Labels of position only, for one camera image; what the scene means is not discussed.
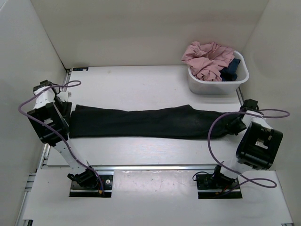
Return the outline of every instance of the white panel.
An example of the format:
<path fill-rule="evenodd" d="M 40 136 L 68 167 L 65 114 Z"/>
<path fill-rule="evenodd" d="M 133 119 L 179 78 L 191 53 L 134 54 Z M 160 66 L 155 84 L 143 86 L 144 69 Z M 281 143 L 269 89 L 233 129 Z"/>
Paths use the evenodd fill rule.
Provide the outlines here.
<path fill-rule="evenodd" d="M 241 51 L 268 0 L 32 0 L 66 67 L 180 65 L 192 41 Z"/>
<path fill-rule="evenodd" d="M 13 225 L 42 143 L 18 105 L 33 86 L 62 82 L 64 68 L 29 0 L 7 0 L 0 9 L 0 225 Z"/>
<path fill-rule="evenodd" d="M 270 0 L 243 51 L 250 79 L 243 86 L 246 98 L 260 108 L 282 108 L 287 119 L 270 120 L 284 134 L 274 169 L 296 225 L 301 225 L 301 1 Z"/>
<path fill-rule="evenodd" d="M 24 213 L 33 226 L 280 226 L 291 223 L 280 187 L 242 186 L 243 199 L 199 200 L 192 171 L 114 173 L 112 197 L 68 197 L 68 169 L 39 170 Z M 270 178 L 274 171 L 250 171 Z"/>
<path fill-rule="evenodd" d="M 191 105 L 198 110 L 238 111 L 236 93 L 229 96 L 193 94 L 187 83 L 186 66 L 90 67 L 72 72 L 70 80 L 82 85 L 70 88 L 76 104 L 126 111 L 157 110 Z M 235 154 L 243 134 L 212 142 L 221 161 Z M 103 137 L 71 139 L 74 147 L 92 165 L 212 164 L 205 140 L 180 140 L 149 137 Z M 66 165 L 56 150 L 51 150 L 48 165 Z"/>

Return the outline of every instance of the small label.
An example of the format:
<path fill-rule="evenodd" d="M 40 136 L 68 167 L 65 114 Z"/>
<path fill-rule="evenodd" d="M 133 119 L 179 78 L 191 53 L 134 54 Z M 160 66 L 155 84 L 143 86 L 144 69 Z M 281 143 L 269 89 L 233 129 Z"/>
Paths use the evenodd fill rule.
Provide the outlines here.
<path fill-rule="evenodd" d="M 88 67 L 74 67 L 72 69 L 73 72 L 82 72 L 82 71 L 88 71 L 89 68 Z"/>

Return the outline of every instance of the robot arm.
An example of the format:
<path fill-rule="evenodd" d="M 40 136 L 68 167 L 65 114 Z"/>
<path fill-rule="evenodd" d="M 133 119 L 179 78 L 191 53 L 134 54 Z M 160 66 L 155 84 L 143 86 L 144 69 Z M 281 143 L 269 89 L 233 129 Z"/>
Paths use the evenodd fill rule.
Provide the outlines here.
<path fill-rule="evenodd" d="M 53 83 L 47 80 L 42 81 L 40 85 L 33 88 L 33 92 L 37 95 L 46 87 L 51 87 L 53 85 Z M 58 131 L 67 141 L 69 140 L 68 123 L 72 107 L 72 103 L 68 102 L 69 96 L 69 92 L 57 92 L 55 88 L 48 89 L 36 99 L 34 109 L 28 112 L 29 115 Z M 78 161 L 80 161 L 87 166 L 89 165 L 88 162 L 76 152 L 76 149 L 71 146 L 73 150 L 72 153 L 75 156 L 74 158 L 66 147 L 66 144 L 56 134 L 45 128 L 43 125 L 31 119 L 29 120 L 40 140 L 44 144 L 49 144 L 56 149 L 72 168 L 74 174 L 68 174 L 68 178 L 72 181 L 76 181 L 83 187 L 95 186 L 97 183 L 97 176 L 78 163 Z"/>
<path fill-rule="evenodd" d="M 263 116 L 258 111 L 257 101 L 246 100 L 240 111 Z M 247 128 L 236 156 L 223 165 L 239 173 L 248 170 L 267 170 L 271 167 L 280 146 L 283 134 L 267 124 L 264 118 L 242 115 L 229 124 L 229 130 L 237 134 Z M 237 173 L 217 166 L 212 176 L 212 183 L 218 187 L 230 186 L 237 178 Z"/>

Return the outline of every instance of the black cloth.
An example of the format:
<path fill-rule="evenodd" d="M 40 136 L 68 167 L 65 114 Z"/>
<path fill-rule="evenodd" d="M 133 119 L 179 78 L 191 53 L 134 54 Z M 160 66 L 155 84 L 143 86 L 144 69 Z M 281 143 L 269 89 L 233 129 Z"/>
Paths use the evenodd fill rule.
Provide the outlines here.
<path fill-rule="evenodd" d="M 70 118 L 70 137 L 162 137 L 207 139 L 213 121 L 220 112 L 200 111 L 190 105 L 150 111 L 122 111 L 77 105 Z M 212 138 L 229 132 L 227 122 L 238 117 L 229 115 L 217 122 Z"/>
<path fill-rule="evenodd" d="M 222 70 L 220 70 L 222 81 L 236 81 L 236 70 L 238 68 L 239 63 L 239 59 L 233 59 L 232 62 L 228 65 L 228 67 L 225 67 Z"/>

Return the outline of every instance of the white wall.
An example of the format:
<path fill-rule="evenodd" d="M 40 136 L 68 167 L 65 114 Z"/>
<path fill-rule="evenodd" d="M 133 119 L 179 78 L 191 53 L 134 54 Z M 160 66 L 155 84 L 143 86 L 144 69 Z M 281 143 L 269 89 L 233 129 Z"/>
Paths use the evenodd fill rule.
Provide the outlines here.
<path fill-rule="evenodd" d="M 62 62 L 180 65 L 195 40 L 241 51 L 268 0 L 32 0 Z"/>
<path fill-rule="evenodd" d="M 10 226 L 42 150 L 17 107 L 33 86 L 62 82 L 65 72 L 30 0 L 0 0 L 0 7 L 0 225 Z"/>
<path fill-rule="evenodd" d="M 301 1 L 270 0 L 243 54 L 250 79 L 246 98 L 291 112 L 270 121 L 284 139 L 274 169 L 296 225 L 301 225 Z"/>

